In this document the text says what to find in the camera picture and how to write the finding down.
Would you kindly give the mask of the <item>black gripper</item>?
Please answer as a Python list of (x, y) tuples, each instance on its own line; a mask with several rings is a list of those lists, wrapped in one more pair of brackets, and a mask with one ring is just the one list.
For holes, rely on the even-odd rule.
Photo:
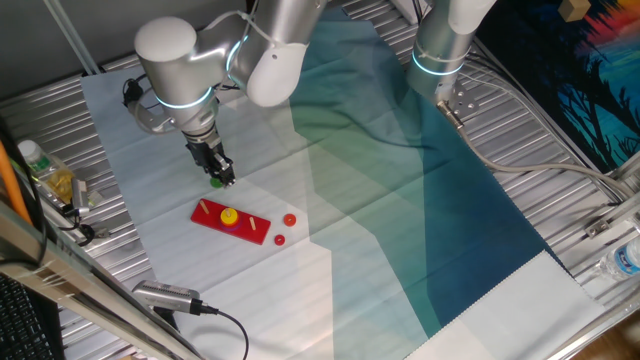
[(220, 181), (224, 187), (235, 184), (236, 176), (232, 166), (233, 162), (226, 158), (218, 134), (197, 137), (186, 135), (185, 138), (187, 140), (186, 147), (194, 161), (198, 166), (203, 167), (204, 173), (211, 180)]

